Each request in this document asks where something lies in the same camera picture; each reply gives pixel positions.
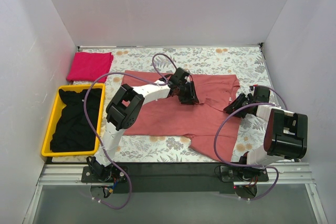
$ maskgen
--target floral tablecloth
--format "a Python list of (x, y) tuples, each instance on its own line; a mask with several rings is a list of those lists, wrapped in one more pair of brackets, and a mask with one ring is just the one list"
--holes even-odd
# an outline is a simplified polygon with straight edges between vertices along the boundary
[[(248, 93), (249, 86), (270, 86), (269, 76), (259, 47), (229, 48), (127, 48), (85, 49), (85, 52), (112, 52), (114, 60), (110, 71), (136, 70), (154, 72), (152, 56), (163, 52), (170, 56), (178, 67), (192, 74), (236, 74), (240, 82), (237, 92)], [(164, 57), (157, 57), (161, 72), (174, 69)], [(122, 75), (108, 76), (101, 135), (105, 132), (105, 108), (118, 90)], [(271, 94), (271, 102), (276, 98)], [(259, 147), (264, 141), (267, 123), (252, 115), (241, 121), (232, 161), (238, 161), (246, 151)], [(180, 136), (123, 136), (114, 157), (116, 162), (212, 162), (211, 158), (189, 149), (191, 140)], [(57, 157), (54, 162), (84, 161), (85, 157)]]

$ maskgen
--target folded red cloth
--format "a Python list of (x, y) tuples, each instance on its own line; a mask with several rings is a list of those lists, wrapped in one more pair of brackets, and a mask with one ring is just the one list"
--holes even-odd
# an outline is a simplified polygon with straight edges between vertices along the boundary
[[(113, 61), (110, 52), (105, 54), (77, 52), (72, 61), (67, 81), (94, 81), (101, 75), (108, 73)], [(107, 77), (98, 82), (105, 82)]]
[[(126, 71), (149, 81), (156, 81), (157, 73)], [(177, 96), (160, 99), (144, 105), (132, 127), (125, 135), (186, 136), (191, 138), (189, 148), (219, 160), (214, 152), (214, 138), (220, 124), (228, 117), (223, 108), (230, 98), (236, 99), (239, 81), (233, 74), (209, 76), (193, 74), (198, 105), (182, 105)], [(146, 85), (143, 81), (124, 76), (122, 83), (130, 86)], [(231, 118), (222, 128), (217, 141), (221, 157), (231, 161), (240, 125), (239, 118)]]

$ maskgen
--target yellow plastic tray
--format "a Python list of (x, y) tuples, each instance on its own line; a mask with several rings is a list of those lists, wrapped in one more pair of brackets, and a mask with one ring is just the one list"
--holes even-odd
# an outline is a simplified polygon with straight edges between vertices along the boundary
[[(84, 84), (84, 85), (66, 85), (66, 86), (60, 86), (58, 90), (63, 89), (65, 91), (76, 91), (77, 93), (81, 92), (83, 89), (88, 89), (91, 85), (90, 84)], [(98, 115), (98, 124), (97, 124), (97, 132), (100, 133), (100, 125), (103, 115), (103, 107), (104, 107), (104, 96), (105, 96), (105, 84), (103, 83), (97, 83), (93, 86), (93, 88), (100, 88), (101, 89), (101, 98), (100, 98), (100, 105), (99, 105), (99, 115)], [(43, 147), (41, 154), (45, 157), (59, 157), (59, 156), (79, 156), (79, 155), (93, 155), (97, 152), (99, 147), (99, 140), (96, 137), (96, 143), (95, 143), (95, 149), (91, 151), (85, 151), (85, 152), (52, 152), (50, 149), (50, 141), (53, 139), (53, 134), (56, 130), (56, 124), (58, 120), (61, 117), (62, 109), (66, 105), (62, 102), (58, 91), (56, 94), (53, 110), (51, 112), (48, 129), (46, 133), (46, 137), (43, 142)]]

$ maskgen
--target purple cable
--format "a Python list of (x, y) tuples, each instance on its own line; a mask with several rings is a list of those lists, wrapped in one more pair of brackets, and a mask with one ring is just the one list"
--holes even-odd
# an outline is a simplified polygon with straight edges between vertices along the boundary
[(284, 106), (285, 106), (285, 110), (288, 110), (288, 108), (287, 108), (287, 104), (285, 103), (285, 100), (281, 97), (281, 95), (279, 95), (279, 93), (278, 93), (277, 91), (275, 91), (275, 90), (274, 90), (273, 88), (271, 88), (271, 87), (264, 86), (264, 85), (256, 84), (256, 86), (263, 87), (263, 88), (268, 88), (269, 90), (271, 90), (274, 94), (276, 94), (276, 95), (280, 98), (280, 100), (282, 101), (282, 103), (283, 103)]
[[(237, 114), (239, 111), (242, 111), (246, 108), (249, 108), (249, 107), (254, 107), (254, 106), (261, 106), (261, 105), (270, 105), (270, 106), (275, 106), (275, 104), (273, 103), (253, 103), (253, 104), (248, 104), (246, 106), (243, 106), (241, 108), (239, 108), (238, 110), (234, 111), (232, 114), (230, 114), (224, 121), (223, 123), (220, 125), (220, 127), (218, 128), (217, 132), (216, 132), (216, 135), (215, 135), (215, 139), (214, 139), (214, 151), (215, 151), (215, 154), (216, 156), (219, 158), (220, 161), (222, 161), (224, 164), (226, 165), (229, 165), (229, 166), (233, 166), (233, 167), (263, 167), (263, 165), (241, 165), (241, 164), (234, 164), (234, 163), (231, 163), (231, 162), (227, 162), (225, 161), (224, 159), (222, 159), (222, 157), (219, 155), (218, 151), (217, 151), (217, 147), (216, 147), (216, 144), (217, 144), (217, 138), (218, 138), (218, 135), (221, 131), (221, 129), (223, 128), (224, 124), (231, 118), (233, 117), (235, 114)], [(278, 169), (276, 169), (274, 166), (267, 166), (265, 168), (271, 168), (271, 169), (274, 169), (277, 173), (277, 177), (275, 178), (274, 180), (274, 183), (271, 185), (271, 187), (266, 191), (264, 192), (263, 194), (255, 197), (255, 198), (252, 198), (250, 200), (257, 200), (257, 199), (261, 199), (263, 198), (263, 196), (267, 195), (276, 185), (276, 183), (278, 182), (278, 179), (279, 179), (279, 171)]]
[(142, 79), (142, 78), (140, 78), (140, 77), (134, 76), (134, 75), (129, 74), (129, 73), (109, 72), (109, 73), (105, 73), (105, 74), (103, 74), (102, 76), (98, 77), (98, 78), (91, 84), (91, 86), (89, 87), (88, 91), (87, 91), (86, 94), (85, 94), (84, 104), (83, 104), (83, 106), (84, 106), (84, 114), (85, 114), (85, 117), (86, 117), (86, 119), (87, 119), (87, 121), (88, 121), (88, 123), (89, 123), (89, 125), (90, 125), (90, 127), (91, 127), (91, 129), (92, 129), (92, 131), (94, 132), (94, 134), (95, 134), (96, 137), (98, 138), (99, 143), (100, 143), (100, 146), (102, 147), (102, 150), (103, 150), (103, 152), (104, 152), (104, 155), (105, 155), (106, 158), (111, 162), (111, 164), (112, 164), (113, 166), (115, 166), (119, 171), (121, 171), (121, 172), (123, 172), (123, 173), (125, 174), (125, 176), (126, 176), (126, 178), (127, 178), (127, 181), (128, 181), (128, 183), (129, 183), (130, 190), (129, 190), (128, 197), (127, 197), (125, 203), (124, 203), (123, 205), (119, 206), (119, 207), (115, 207), (115, 206), (113, 206), (113, 205), (107, 203), (106, 201), (103, 201), (103, 200), (98, 199), (98, 198), (96, 198), (96, 197), (94, 198), (95, 200), (100, 201), (100, 202), (103, 203), (104, 205), (106, 205), (106, 206), (108, 206), (108, 207), (110, 207), (110, 208), (112, 208), (112, 209), (115, 209), (115, 210), (119, 210), (119, 209), (125, 207), (125, 206), (127, 205), (127, 203), (130, 201), (131, 194), (132, 194), (132, 182), (131, 182), (130, 176), (129, 176), (129, 175), (128, 175), (128, 174), (127, 174), (127, 173), (126, 173), (120, 166), (118, 166), (118, 165), (117, 165), (117, 164), (110, 158), (110, 156), (107, 154), (107, 152), (106, 152), (106, 150), (105, 150), (105, 148), (104, 148), (104, 144), (103, 144), (103, 142), (102, 142), (102, 140), (101, 140), (99, 134), (97, 133), (95, 127), (92, 125), (92, 123), (91, 123), (91, 121), (90, 121), (90, 118), (89, 118), (89, 115), (88, 115), (88, 111), (87, 111), (87, 100), (88, 100), (88, 96), (89, 96), (89, 93), (90, 93), (91, 89), (93, 88), (93, 86), (94, 86), (94, 85), (95, 85), (101, 78), (103, 78), (103, 77), (105, 77), (105, 76), (109, 76), (109, 75), (111, 75), (111, 74), (122, 74), (122, 75), (124, 75), (124, 76), (130, 76), (130, 77), (136, 78), (136, 79), (138, 79), (138, 80), (147, 82), (147, 83), (152, 84), (152, 85), (159, 85), (159, 86), (167, 85), (167, 83), (168, 83), (168, 79), (158, 71), (158, 69), (156, 68), (156, 66), (155, 66), (155, 64), (154, 64), (154, 58), (155, 58), (156, 56), (158, 56), (158, 55), (163, 55), (163, 56), (167, 57), (167, 58), (170, 60), (170, 62), (174, 65), (174, 67), (175, 67), (175, 68), (177, 68), (177, 67), (176, 67), (176, 65), (174, 64), (173, 60), (172, 60), (170, 57), (168, 57), (167, 55), (165, 55), (165, 54), (156, 54), (156, 55), (153, 56), (153, 58), (152, 58), (153, 67), (154, 67), (155, 71), (156, 71), (160, 76), (162, 76), (162, 77), (164, 78), (165, 83), (157, 84), (157, 83), (155, 83), (155, 82), (147, 81), (147, 80), (145, 80), (145, 79)]

